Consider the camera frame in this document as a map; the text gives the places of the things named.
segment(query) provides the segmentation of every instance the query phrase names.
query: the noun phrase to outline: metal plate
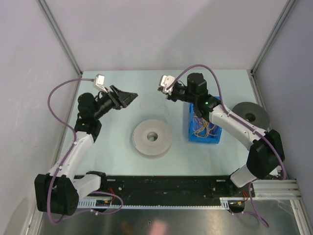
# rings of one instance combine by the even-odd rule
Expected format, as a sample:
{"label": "metal plate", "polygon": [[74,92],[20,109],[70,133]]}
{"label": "metal plate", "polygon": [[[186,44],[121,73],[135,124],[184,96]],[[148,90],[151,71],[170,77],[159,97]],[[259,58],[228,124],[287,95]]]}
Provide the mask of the metal plate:
{"label": "metal plate", "polygon": [[[290,202],[256,201],[270,228],[254,216],[225,210],[122,210],[113,215],[83,213],[53,226],[44,216],[41,235],[299,235]],[[245,211],[253,211],[246,203]]]}

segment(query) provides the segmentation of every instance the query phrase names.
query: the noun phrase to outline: gray spool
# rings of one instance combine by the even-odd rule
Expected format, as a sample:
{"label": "gray spool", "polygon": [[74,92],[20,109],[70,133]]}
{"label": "gray spool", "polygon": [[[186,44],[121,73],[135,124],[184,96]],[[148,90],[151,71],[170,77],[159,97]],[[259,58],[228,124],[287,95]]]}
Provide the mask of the gray spool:
{"label": "gray spool", "polygon": [[134,130],[135,148],[146,157],[162,157],[171,148],[172,131],[165,122],[151,119],[140,123]]}
{"label": "gray spool", "polygon": [[233,112],[259,128],[265,130],[269,128],[269,115],[265,109],[258,104],[242,102],[233,108]]}

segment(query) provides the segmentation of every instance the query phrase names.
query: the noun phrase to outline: white wall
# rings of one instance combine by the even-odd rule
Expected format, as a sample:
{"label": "white wall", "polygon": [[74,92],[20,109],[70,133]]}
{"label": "white wall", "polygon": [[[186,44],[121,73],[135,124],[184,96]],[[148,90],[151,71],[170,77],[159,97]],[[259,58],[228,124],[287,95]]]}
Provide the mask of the white wall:
{"label": "white wall", "polygon": [[313,1],[301,0],[256,77],[272,127],[282,136],[289,175],[313,221]]}
{"label": "white wall", "polygon": [[[62,126],[47,108],[48,93],[77,78],[35,0],[0,3],[0,234],[17,235],[35,199],[34,179],[52,164]],[[74,91],[54,97],[65,118]]]}
{"label": "white wall", "polygon": [[287,0],[47,0],[83,71],[250,69]]}

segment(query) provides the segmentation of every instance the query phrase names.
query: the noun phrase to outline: blue bin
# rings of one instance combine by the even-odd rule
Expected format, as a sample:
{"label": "blue bin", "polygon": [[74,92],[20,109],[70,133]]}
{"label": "blue bin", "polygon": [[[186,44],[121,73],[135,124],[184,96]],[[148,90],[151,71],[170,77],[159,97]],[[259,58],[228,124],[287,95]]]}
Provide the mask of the blue bin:
{"label": "blue bin", "polygon": [[198,142],[198,143],[219,143],[222,135],[222,128],[217,126],[217,128],[214,128],[212,131],[212,135],[209,135],[206,138],[201,138],[196,136],[194,133],[195,128],[197,127],[197,123],[194,121],[194,105],[190,104],[189,106],[189,112],[190,112],[190,123],[189,123],[189,141],[191,142]]}

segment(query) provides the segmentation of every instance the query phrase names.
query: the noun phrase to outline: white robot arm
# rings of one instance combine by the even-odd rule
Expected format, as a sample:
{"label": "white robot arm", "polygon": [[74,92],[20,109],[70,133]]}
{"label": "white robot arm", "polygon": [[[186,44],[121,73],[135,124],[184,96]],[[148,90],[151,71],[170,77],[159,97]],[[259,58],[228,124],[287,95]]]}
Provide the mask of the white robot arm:
{"label": "white robot arm", "polygon": [[202,73],[188,75],[187,86],[175,82],[174,77],[165,75],[161,78],[158,90],[166,94],[168,100],[194,104],[194,111],[199,118],[222,127],[246,147],[249,151],[247,163],[230,175],[236,187],[241,188],[255,179],[264,179],[279,166],[276,155],[264,139],[275,148],[281,161],[285,159],[279,133],[253,126],[233,113],[219,99],[208,94]]}
{"label": "white robot arm", "polygon": [[136,93],[123,92],[115,86],[110,90],[103,86],[104,76],[97,75],[95,86],[100,89],[94,97],[84,93],[78,97],[78,117],[75,125],[76,140],[66,158],[61,158],[46,174],[39,174],[35,179],[37,208],[47,211],[49,187],[52,185],[50,210],[52,213],[72,215],[79,199],[104,186],[106,175],[102,172],[90,171],[81,179],[74,180],[74,174],[86,152],[96,141],[101,123],[99,119],[111,109],[126,108],[138,96]]}

